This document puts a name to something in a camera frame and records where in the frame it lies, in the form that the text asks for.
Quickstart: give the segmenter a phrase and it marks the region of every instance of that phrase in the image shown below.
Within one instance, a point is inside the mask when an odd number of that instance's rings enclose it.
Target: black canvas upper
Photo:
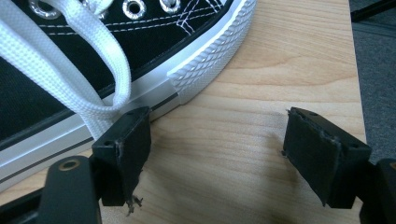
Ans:
[[[103,23],[123,48],[132,80],[142,77],[204,33],[231,4],[231,1],[223,6],[216,0],[181,0],[180,11],[169,15],[158,0],[146,0],[146,15],[132,21],[123,14],[122,2],[114,1]],[[28,7],[27,0],[14,3],[49,35],[101,97],[114,91],[114,80],[106,65],[91,46],[74,34],[63,16],[44,20]],[[2,58],[0,76],[0,150],[73,114]]]

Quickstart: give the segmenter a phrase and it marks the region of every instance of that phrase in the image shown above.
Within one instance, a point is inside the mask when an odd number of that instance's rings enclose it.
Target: light wood tabletop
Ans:
[[[292,106],[365,141],[347,0],[258,0],[250,31],[224,71],[186,105],[152,122],[152,150],[135,195],[101,207],[104,223],[359,223],[323,207],[280,154]],[[43,186],[46,171],[0,194]]]

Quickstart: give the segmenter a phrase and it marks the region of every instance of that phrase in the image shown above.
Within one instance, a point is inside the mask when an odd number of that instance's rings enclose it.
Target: metal eyelet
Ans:
[[[62,15],[56,8],[51,11],[43,10],[43,8],[38,5],[38,1],[39,0],[29,0],[29,8],[32,9],[37,16],[46,20],[55,20]]]
[[[160,0],[160,4],[163,8],[163,11],[169,14],[175,14],[180,10],[180,0],[174,0],[173,3],[171,3],[169,0]]]
[[[90,9],[90,0],[83,0],[83,1],[82,1],[82,5],[83,5],[84,7],[86,7],[89,11],[91,11],[91,9]],[[99,14],[97,15],[97,17],[98,17],[99,20],[101,20],[101,21],[103,21],[105,18],[107,18],[107,16],[108,16],[108,10],[104,10],[104,11],[102,11],[101,13],[99,13]]]
[[[124,0],[122,11],[131,20],[139,20],[146,13],[146,5],[142,0]]]

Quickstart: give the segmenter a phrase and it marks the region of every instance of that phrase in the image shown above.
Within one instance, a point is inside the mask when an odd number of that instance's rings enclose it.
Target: gray background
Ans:
[[[351,11],[375,2],[349,0]],[[352,27],[371,161],[396,159],[396,8]]]

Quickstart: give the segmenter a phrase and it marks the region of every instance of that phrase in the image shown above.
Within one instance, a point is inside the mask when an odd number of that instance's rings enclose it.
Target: white stitching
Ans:
[[[186,18],[183,20],[181,25],[183,25],[183,23],[189,19],[190,14],[194,11],[194,9],[198,5],[198,3],[199,3],[199,0],[195,0],[195,5],[192,7],[191,11],[189,11],[189,14],[187,14]]]
[[[183,30],[184,30],[188,35],[191,35],[191,33],[183,26],[183,24],[177,25],[177,26],[183,28]]]
[[[218,7],[220,7],[220,8],[221,8],[221,6],[223,6],[223,4],[221,3],[221,1],[220,1],[220,0],[213,0],[213,1],[215,1],[215,2],[216,2],[216,5],[217,5]]]
[[[191,29],[191,31],[194,32],[194,29],[192,29],[192,27],[190,27],[190,25],[187,23],[187,20],[189,19],[190,14],[194,11],[194,9],[195,9],[195,7],[198,5],[198,3],[199,3],[199,0],[196,0],[194,6],[192,6],[191,11],[189,11],[189,14],[187,14],[186,18],[184,18],[184,20],[183,20],[183,22],[182,22],[181,24],[179,24],[181,17],[178,19],[178,21],[177,21],[177,26],[182,27],[183,30],[186,31],[186,29],[185,29],[185,27],[184,27],[184,24],[187,24],[187,26]]]
[[[205,16],[210,16],[215,14],[214,12],[210,12],[204,15],[199,15],[199,16],[195,16],[195,17],[191,17],[190,20],[194,20],[200,17],[205,17]],[[132,31],[132,30],[142,30],[142,29],[148,29],[148,28],[153,28],[153,27],[159,27],[159,26],[165,26],[165,25],[171,25],[177,23],[177,21],[172,21],[172,22],[168,22],[168,23],[162,23],[162,24],[156,24],[156,25],[150,25],[150,26],[143,26],[143,27],[134,27],[134,28],[129,28],[129,29],[120,29],[120,30],[113,30],[110,31],[112,33],[119,33],[119,32],[128,32],[128,31]],[[76,35],[77,33],[48,33],[47,35]]]
[[[181,20],[181,18],[183,17],[184,14],[186,14],[187,12],[187,8],[189,8],[190,4],[191,4],[192,0],[186,5],[186,7],[183,10],[183,13],[180,14],[180,17],[178,18],[177,22],[179,22]]]
[[[210,3],[210,0],[206,0],[206,2],[210,5],[210,7],[211,7],[215,12],[218,12],[218,11],[216,10],[216,7],[213,6],[213,5]]]
[[[198,11],[202,11],[202,10],[207,10],[210,9],[211,7],[204,7],[204,8],[199,8],[196,10],[193,10],[192,12],[198,12]],[[146,20],[146,21],[127,21],[127,22],[114,22],[114,23],[109,23],[109,24],[105,24],[105,26],[113,26],[113,25],[128,25],[128,24],[135,24],[135,23],[144,23],[144,22],[150,22],[150,21],[158,21],[158,20],[165,20],[165,19],[172,19],[174,17],[179,17],[180,15],[184,15],[187,14],[188,12],[182,12],[180,14],[177,15],[173,15],[173,16],[168,16],[168,17],[159,17],[159,18],[154,18],[154,19],[150,19],[150,20]],[[70,28],[69,25],[38,25],[39,27],[46,27],[46,28]]]

